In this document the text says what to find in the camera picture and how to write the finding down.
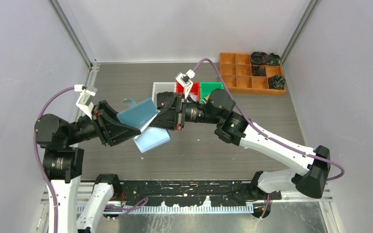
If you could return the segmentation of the blue card holder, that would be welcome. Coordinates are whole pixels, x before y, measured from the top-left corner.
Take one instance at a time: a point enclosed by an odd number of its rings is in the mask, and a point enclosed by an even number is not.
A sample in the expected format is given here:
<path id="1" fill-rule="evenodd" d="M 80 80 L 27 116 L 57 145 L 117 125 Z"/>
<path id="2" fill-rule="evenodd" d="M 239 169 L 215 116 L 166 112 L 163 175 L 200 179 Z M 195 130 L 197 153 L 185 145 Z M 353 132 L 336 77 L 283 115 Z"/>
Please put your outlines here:
<path id="1" fill-rule="evenodd" d="M 133 141 L 141 153 L 148 152 L 171 140 L 166 129 L 151 126 L 159 113 L 151 98 L 139 103 L 133 99 L 124 99 L 122 102 L 127 104 L 128 108 L 118 113 L 117 118 L 121 123 L 140 130 L 141 134 L 134 136 Z"/>

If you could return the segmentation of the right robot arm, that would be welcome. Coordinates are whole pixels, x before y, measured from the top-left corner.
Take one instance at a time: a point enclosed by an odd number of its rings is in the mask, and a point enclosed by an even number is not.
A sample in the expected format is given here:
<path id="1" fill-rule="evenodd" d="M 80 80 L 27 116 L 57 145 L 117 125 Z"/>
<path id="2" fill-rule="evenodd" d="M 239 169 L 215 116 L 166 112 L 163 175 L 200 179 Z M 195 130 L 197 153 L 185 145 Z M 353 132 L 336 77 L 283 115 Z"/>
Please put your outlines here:
<path id="1" fill-rule="evenodd" d="M 330 171 L 327 147 L 305 147 L 266 131 L 235 112 L 236 102 L 224 89 L 213 90 L 204 104 L 188 101 L 184 94 L 176 92 L 160 92 L 155 100 L 159 113 L 152 126 L 180 131 L 186 122 L 215 124 L 214 133 L 221 141 L 261 152 L 288 167 L 256 172 L 249 185 L 254 199 L 292 190 L 315 199 L 323 196 Z"/>

